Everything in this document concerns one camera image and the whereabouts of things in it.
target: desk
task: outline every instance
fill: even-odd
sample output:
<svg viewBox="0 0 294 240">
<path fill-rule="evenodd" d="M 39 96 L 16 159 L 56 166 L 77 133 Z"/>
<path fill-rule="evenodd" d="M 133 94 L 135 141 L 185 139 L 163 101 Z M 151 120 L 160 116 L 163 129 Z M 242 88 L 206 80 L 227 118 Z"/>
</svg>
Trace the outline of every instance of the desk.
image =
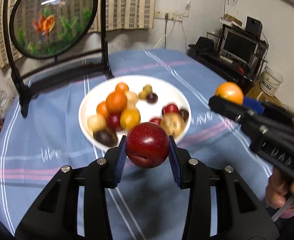
<svg viewBox="0 0 294 240">
<path fill-rule="evenodd" d="M 229 26 L 229 25 L 223 24 L 222 25 L 221 32 L 220 32 L 219 37 L 218 37 L 218 41 L 219 41 L 218 47 L 217 47 L 217 51 L 218 52 L 220 52 L 220 50 L 221 50 L 222 42 L 223 42 L 223 40 L 225 38 L 225 31 L 226 31 L 226 29 L 233 30 L 233 31 L 241 34 L 242 36 L 246 37 L 247 39 L 252 40 L 252 41 L 258 43 L 258 49 L 257 49 L 256 54 L 254 55 L 258 60 L 257 60 L 256 66 L 255 66 L 255 68 L 253 70 L 253 73 L 256 76 L 259 76 L 260 75 L 260 72 L 261 72 L 261 69 L 262 69 L 262 66 L 261 66 L 261 63 L 263 61 L 263 58 L 262 57 L 263 57 L 263 55 L 265 54 L 265 52 L 267 50 L 267 44 L 266 44 L 266 42 L 265 41 L 262 41 L 257 36 L 254 36 L 253 34 L 244 31 L 241 28 L 233 27 L 233 26 Z"/>
<path fill-rule="evenodd" d="M 220 55 L 216 51 L 202 54 L 197 52 L 195 49 L 190 49 L 188 51 L 188 56 L 202 63 L 225 80 L 236 83 L 242 89 L 244 94 L 250 91 L 253 87 L 253 83 L 257 79 L 254 73 L 248 73 L 248 71 L 245 71 L 246 73 L 242 73 L 239 70 L 242 66 L 238 63 L 233 62 L 230 64 L 229 62 L 221 59 Z"/>
</svg>

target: fruit bowl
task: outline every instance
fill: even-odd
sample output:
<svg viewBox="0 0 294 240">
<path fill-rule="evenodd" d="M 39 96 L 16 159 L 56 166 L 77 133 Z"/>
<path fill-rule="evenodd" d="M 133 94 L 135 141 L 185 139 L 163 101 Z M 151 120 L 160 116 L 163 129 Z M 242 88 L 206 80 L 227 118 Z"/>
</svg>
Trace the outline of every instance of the fruit bowl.
<svg viewBox="0 0 294 240">
<path fill-rule="evenodd" d="M 141 75 L 120 76 L 106 80 L 91 89 L 84 97 L 78 113 L 79 125 L 83 134 L 95 147 L 103 151 L 107 151 L 110 147 L 103 145 L 93 138 L 93 133 L 87 126 L 87 119 L 96 114 L 98 104 L 106 100 L 106 97 L 115 90 L 115 86 L 119 82 L 126 83 L 130 91 L 137 94 L 142 90 L 145 84 L 151 84 L 153 91 L 157 94 L 158 101 L 154 104 L 150 104 L 146 100 L 139 100 L 137 102 L 136 107 L 140 111 L 141 122 L 148 122 L 153 117 L 161 117 L 162 108 L 169 103 L 176 104 L 179 109 L 184 108 L 188 110 L 189 116 L 191 117 L 191 109 L 186 97 L 180 90 L 166 81 Z M 186 135 L 191 123 L 190 117 L 186 121 L 186 127 L 183 132 L 175 138 L 176 144 Z M 118 142 L 120 142 L 122 136 L 127 135 L 127 133 L 127 130 L 117 132 Z"/>
</svg>

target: yellow fruit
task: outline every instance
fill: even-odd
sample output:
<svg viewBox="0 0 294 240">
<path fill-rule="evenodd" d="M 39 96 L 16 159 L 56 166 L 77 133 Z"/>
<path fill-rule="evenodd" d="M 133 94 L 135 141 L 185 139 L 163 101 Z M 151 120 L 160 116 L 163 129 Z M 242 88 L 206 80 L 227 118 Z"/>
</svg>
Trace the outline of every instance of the yellow fruit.
<svg viewBox="0 0 294 240">
<path fill-rule="evenodd" d="M 168 136 L 179 136 L 186 127 L 185 120 L 177 113 L 168 113 L 162 117 L 160 126 L 164 128 Z"/>
<path fill-rule="evenodd" d="M 131 130 L 140 123 L 140 112 L 138 109 L 125 109 L 120 116 L 120 126 L 125 130 Z"/>
<path fill-rule="evenodd" d="M 128 102 L 126 109 L 131 109 L 131 110 L 137 109 L 136 104 Z"/>
<path fill-rule="evenodd" d="M 106 120 L 102 114 L 95 114 L 87 119 L 87 126 L 93 133 L 106 128 Z"/>
<path fill-rule="evenodd" d="M 152 93 L 152 87 L 151 85 L 147 84 L 144 86 L 143 91 L 147 93 L 147 95 L 150 95 Z"/>
<path fill-rule="evenodd" d="M 139 100 L 137 94 L 135 92 L 129 91 L 126 93 L 128 103 L 136 104 Z"/>
<path fill-rule="evenodd" d="M 148 96 L 147 92 L 146 91 L 141 91 L 139 94 L 138 94 L 138 97 L 140 99 L 146 99 Z"/>
</svg>

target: small yellow fruit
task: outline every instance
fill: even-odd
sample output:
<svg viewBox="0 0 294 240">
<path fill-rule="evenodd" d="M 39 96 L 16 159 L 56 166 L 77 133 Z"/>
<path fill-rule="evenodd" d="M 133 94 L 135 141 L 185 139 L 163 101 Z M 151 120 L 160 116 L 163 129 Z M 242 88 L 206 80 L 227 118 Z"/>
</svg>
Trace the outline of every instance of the small yellow fruit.
<svg viewBox="0 0 294 240">
<path fill-rule="evenodd" d="M 148 96 L 147 92 L 146 91 L 141 91 L 139 94 L 138 94 L 138 97 L 140 99 L 146 99 Z"/>
<path fill-rule="evenodd" d="M 143 91 L 146 91 L 147 95 L 150 95 L 152 93 L 152 87 L 151 85 L 147 84 L 144 86 Z"/>
<path fill-rule="evenodd" d="M 87 119 L 87 126 L 93 133 L 106 128 L 106 120 L 102 114 L 95 114 Z"/>
<path fill-rule="evenodd" d="M 136 104 L 139 100 L 138 95 L 135 92 L 129 91 L 126 93 L 128 103 Z"/>
</svg>

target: orange fruit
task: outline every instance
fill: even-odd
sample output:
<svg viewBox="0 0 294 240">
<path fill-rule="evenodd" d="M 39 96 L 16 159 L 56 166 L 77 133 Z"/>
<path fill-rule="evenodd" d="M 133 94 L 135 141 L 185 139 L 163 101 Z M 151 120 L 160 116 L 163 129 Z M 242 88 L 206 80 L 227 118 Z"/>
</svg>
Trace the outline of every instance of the orange fruit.
<svg viewBox="0 0 294 240">
<path fill-rule="evenodd" d="M 140 112 L 138 109 L 125 109 L 120 116 L 121 128 L 129 131 L 140 123 Z"/>
<path fill-rule="evenodd" d="M 129 91 L 128 85 L 124 82 L 118 83 L 115 87 L 115 92 L 120 92 L 120 91 L 122 91 L 124 93 L 128 92 Z"/>
<path fill-rule="evenodd" d="M 106 107 L 110 114 L 122 112 L 127 106 L 127 96 L 122 91 L 115 91 L 106 98 Z"/>
<path fill-rule="evenodd" d="M 97 114 L 101 114 L 102 116 L 104 116 L 105 119 L 108 118 L 109 112 L 106 107 L 106 101 L 103 101 L 97 105 L 96 112 L 97 112 Z"/>
<path fill-rule="evenodd" d="M 243 103 L 243 92 L 241 88 L 233 82 L 226 82 L 221 84 L 216 89 L 215 96 L 220 96 L 221 98 L 238 105 L 242 105 Z"/>
</svg>

